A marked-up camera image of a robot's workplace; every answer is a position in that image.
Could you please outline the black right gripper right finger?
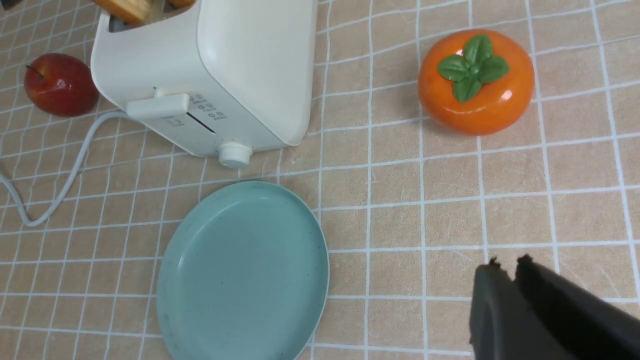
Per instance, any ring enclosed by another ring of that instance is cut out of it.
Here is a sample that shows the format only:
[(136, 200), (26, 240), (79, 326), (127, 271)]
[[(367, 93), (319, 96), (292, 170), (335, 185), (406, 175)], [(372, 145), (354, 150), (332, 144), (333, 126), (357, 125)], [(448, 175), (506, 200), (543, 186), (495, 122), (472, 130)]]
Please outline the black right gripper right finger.
[(515, 271), (518, 290), (560, 346), (578, 360), (638, 360), (639, 319), (526, 254)]

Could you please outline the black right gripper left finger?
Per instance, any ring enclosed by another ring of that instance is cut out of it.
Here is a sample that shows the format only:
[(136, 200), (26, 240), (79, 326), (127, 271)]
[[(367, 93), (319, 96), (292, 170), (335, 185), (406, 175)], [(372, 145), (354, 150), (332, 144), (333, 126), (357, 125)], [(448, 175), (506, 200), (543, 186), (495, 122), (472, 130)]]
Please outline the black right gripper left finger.
[(474, 273), (469, 318), (476, 360), (574, 360), (538, 319), (496, 258)]

